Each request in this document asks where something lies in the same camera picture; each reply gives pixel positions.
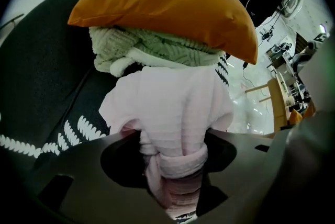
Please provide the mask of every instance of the fluorescent light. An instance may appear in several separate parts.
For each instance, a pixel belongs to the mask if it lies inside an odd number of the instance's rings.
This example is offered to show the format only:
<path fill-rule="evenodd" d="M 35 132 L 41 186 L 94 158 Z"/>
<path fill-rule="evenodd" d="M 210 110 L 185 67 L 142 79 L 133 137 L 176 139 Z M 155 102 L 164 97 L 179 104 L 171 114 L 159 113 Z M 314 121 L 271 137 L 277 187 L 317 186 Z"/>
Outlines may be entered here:
<path fill-rule="evenodd" d="M 327 33 L 326 28 L 324 27 L 324 25 L 320 24 L 319 27 L 320 27 L 321 33 Z"/>

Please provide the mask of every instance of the table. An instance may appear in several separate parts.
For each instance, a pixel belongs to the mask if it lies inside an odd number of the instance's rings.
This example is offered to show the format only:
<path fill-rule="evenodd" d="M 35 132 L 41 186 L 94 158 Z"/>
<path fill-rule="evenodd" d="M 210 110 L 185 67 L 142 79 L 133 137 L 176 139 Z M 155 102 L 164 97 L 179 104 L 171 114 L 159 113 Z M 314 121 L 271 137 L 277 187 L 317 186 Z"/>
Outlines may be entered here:
<path fill-rule="evenodd" d="M 271 99 L 272 111 L 273 111 L 273 126 L 274 131 L 280 131 L 281 127 L 287 126 L 287 120 L 289 118 L 289 112 L 286 109 L 289 100 L 288 92 L 286 92 L 280 77 L 276 74 L 276 78 L 273 78 L 267 82 L 267 84 L 248 89 L 245 92 L 256 91 L 268 87 L 270 92 L 270 97 L 260 100 L 263 102 L 265 100 Z"/>

